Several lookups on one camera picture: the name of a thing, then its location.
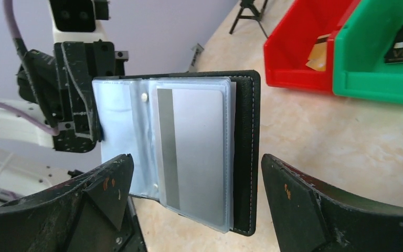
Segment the black leather card holder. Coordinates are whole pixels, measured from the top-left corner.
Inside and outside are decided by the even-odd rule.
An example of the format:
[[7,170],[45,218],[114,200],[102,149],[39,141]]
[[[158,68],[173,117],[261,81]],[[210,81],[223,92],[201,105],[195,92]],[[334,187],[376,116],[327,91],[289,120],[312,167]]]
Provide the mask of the black leather card holder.
[[219,232],[256,230],[255,70],[97,77],[101,160],[130,154],[130,194]]

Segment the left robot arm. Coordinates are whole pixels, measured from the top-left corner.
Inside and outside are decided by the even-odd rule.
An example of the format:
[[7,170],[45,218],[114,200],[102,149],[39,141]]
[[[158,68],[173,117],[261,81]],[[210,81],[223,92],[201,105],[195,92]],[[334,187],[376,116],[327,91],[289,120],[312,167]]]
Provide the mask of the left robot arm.
[[105,161],[103,152],[95,150],[102,146],[103,128],[92,81],[123,73],[128,59],[102,40],[56,43],[53,55],[32,49],[23,56],[31,70],[17,72],[20,99],[0,99],[2,148],[25,157],[0,171],[0,187],[10,198],[60,180],[52,176],[52,164],[69,161],[75,171],[86,171],[97,158]]

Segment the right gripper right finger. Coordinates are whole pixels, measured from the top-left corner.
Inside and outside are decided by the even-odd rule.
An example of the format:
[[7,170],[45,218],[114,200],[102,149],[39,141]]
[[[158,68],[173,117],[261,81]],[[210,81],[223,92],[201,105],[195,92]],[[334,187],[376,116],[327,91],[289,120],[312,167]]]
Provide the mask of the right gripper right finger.
[[281,251],[403,251],[403,207],[342,190],[271,154],[261,169]]

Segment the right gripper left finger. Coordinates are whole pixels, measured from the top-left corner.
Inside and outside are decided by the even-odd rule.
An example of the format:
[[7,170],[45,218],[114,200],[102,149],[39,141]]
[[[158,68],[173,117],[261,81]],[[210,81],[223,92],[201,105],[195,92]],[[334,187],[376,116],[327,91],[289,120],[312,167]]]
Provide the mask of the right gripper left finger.
[[134,163],[95,169],[0,206],[0,251],[146,251],[129,196]]

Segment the grey magnetic stripe card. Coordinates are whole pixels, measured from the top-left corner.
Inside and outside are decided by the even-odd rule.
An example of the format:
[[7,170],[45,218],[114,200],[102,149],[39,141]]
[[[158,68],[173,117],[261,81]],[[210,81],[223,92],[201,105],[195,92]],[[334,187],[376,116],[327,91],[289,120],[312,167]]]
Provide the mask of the grey magnetic stripe card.
[[157,98],[162,202],[181,215],[225,229],[222,92],[158,89]]

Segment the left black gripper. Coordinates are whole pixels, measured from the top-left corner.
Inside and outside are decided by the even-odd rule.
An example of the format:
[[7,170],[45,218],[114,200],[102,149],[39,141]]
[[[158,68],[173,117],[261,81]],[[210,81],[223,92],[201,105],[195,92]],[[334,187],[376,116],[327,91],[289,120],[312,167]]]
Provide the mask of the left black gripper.
[[59,123],[54,138],[58,151],[86,153],[99,140],[93,77],[124,76],[125,53],[109,41],[63,42],[54,56],[36,49],[25,52],[16,75],[18,93],[39,105],[50,127]]

